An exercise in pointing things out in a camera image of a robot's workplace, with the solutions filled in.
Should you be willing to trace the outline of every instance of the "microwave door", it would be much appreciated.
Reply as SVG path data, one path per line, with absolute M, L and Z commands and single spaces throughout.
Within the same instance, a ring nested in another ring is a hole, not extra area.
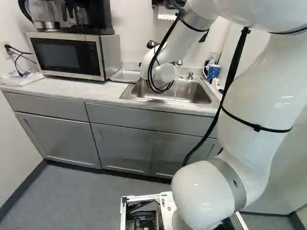
M 103 76 L 96 42 L 31 38 L 31 43 L 45 73 L 61 73 L 55 75 L 67 77 Z

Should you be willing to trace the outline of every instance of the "electrical outlet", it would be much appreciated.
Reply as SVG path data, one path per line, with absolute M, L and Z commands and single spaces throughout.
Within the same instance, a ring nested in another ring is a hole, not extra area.
M 10 45 L 10 42 L 8 41 L 0 42 L 0 53 L 5 59 L 10 59 L 11 58 L 9 55 L 10 52 L 6 50 L 5 45 Z

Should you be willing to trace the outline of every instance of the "microwave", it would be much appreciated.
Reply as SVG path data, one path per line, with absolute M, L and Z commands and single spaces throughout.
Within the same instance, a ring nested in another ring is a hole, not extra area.
M 28 32 L 26 35 L 45 75 L 105 81 L 121 68 L 118 34 Z

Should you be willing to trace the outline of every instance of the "drawer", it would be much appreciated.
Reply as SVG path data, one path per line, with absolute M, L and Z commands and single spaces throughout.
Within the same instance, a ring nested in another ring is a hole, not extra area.
M 202 137 L 213 117 L 86 103 L 90 122 Z M 216 129 L 210 135 L 217 138 Z
M 3 92 L 15 112 L 88 121 L 85 105 L 60 99 Z

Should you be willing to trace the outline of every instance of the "faucet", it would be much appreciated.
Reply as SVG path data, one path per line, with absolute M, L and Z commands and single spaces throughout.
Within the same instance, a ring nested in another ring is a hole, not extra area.
M 182 60 L 176 61 L 176 65 L 182 66 L 183 65 L 183 61 Z
M 194 75 L 194 73 L 190 72 L 189 76 L 187 77 L 187 80 L 193 80 L 193 75 Z

